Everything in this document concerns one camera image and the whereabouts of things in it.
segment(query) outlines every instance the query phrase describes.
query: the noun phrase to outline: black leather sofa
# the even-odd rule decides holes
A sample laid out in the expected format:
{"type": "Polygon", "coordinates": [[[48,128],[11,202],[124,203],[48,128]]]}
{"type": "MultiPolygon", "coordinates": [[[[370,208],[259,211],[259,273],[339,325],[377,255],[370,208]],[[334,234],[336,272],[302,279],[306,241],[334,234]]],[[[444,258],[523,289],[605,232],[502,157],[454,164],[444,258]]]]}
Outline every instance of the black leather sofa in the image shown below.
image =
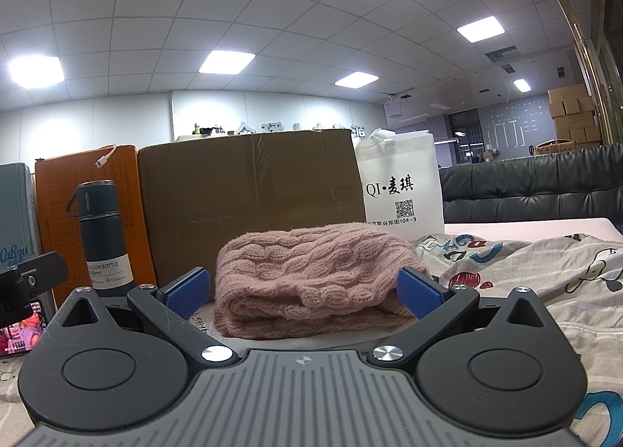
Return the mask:
{"type": "Polygon", "coordinates": [[[623,144],[439,170],[446,223],[608,218],[623,232],[623,144]]]}

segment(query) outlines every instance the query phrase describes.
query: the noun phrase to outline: qr code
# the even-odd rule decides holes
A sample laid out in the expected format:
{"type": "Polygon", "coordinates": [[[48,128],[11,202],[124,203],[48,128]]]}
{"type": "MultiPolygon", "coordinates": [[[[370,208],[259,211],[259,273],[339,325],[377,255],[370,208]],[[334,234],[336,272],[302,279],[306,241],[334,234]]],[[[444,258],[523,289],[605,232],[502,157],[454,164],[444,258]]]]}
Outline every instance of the qr code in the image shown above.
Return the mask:
{"type": "Polygon", "coordinates": [[[409,218],[415,217],[413,211],[413,199],[407,199],[406,201],[396,202],[396,218],[409,218]]]}

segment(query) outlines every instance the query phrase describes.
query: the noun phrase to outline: smartphone screen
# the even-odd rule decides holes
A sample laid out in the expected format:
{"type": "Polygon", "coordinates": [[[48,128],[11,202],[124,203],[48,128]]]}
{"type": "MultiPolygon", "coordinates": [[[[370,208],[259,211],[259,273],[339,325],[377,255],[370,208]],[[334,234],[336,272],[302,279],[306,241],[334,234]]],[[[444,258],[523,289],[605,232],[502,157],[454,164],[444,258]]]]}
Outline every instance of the smartphone screen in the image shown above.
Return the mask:
{"type": "Polygon", "coordinates": [[[46,320],[39,301],[33,301],[30,305],[30,317],[0,329],[0,357],[25,354],[39,341],[46,328],[46,320]]]}

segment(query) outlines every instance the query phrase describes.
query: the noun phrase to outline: gray wall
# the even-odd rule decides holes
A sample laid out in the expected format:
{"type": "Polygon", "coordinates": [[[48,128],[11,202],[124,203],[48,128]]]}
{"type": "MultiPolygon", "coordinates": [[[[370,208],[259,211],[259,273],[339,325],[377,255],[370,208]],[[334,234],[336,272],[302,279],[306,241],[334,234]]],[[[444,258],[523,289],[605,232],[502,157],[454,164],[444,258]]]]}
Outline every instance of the gray wall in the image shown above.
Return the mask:
{"type": "MultiPolygon", "coordinates": [[[[413,132],[419,130],[427,130],[433,135],[435,141],[442,141],[448,139],[448,130],[445,125],[443,115],[433,116],[419,123],[407,125],[406,127],[400,127],[396,129],[397,134],[404,132],[413,132]]],[[[453,143],[444,143],[443,145],[435,145],[435,152],[437,153],[437,163],[442,168],[452,166],[452,151],[451,147],[453,143]]]]}
{"type": "Polygon", "coordinates": [[[500,151],[497,160],[530,155],[530,145],[555,139],[547,94],[478,109],[485,145],[500,151]]]}

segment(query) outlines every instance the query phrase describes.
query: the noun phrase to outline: cable knit pattern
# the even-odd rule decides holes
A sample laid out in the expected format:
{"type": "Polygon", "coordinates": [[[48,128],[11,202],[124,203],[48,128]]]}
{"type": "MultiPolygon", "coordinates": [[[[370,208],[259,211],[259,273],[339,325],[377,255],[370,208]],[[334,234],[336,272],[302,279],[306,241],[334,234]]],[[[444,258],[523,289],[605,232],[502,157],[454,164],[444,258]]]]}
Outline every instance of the cable knit pattern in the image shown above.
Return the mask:
{"type": "Polygon", "coordinates": [[[405,324],[403,266],[426,272],[411,244],[370,224],[250,232],[219,252],[214,327],[275,340],[405,324]]]}

